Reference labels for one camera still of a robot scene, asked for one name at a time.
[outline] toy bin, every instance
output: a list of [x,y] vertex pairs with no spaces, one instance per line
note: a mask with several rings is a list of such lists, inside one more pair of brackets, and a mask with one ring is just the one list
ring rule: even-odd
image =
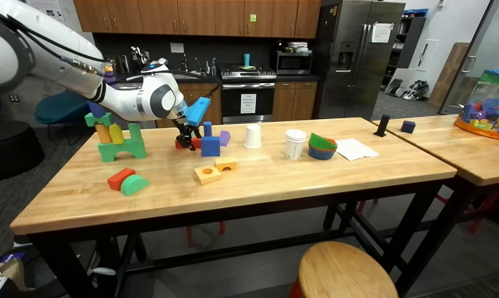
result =
[[455,123],[465,130],[499,138],[499,69],[486,69],[481,74]]

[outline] white cup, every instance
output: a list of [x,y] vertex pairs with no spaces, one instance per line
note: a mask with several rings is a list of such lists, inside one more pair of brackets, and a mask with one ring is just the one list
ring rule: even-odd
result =
[[287,128],[286,130],[286,142],[287,142],[287,156],[292,160],[301,158],[304,142],[307,138],[307,133],[301,128]]
[[249,148],[262,147],[262,130],[259,123],[247,125],[246,147]]

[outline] microwave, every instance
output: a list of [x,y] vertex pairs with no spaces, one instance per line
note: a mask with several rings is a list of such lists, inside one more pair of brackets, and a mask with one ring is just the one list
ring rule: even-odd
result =
[[310,74],[314,52],[286,52],[277,51],[277,74],[299,75]]

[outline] stainless steel refrigerator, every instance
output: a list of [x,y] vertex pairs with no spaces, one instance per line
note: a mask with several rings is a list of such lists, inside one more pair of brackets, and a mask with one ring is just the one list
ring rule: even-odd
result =
[[400,27],[403,3],[339,0],[320,9],[315,117],[370,118]]

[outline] stovetop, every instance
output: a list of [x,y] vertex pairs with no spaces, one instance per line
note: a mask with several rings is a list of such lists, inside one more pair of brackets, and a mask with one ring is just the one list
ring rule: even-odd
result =
[[277,79],[277,72],[262,65],[219,65],[219,75],[223,80],[272,80]]

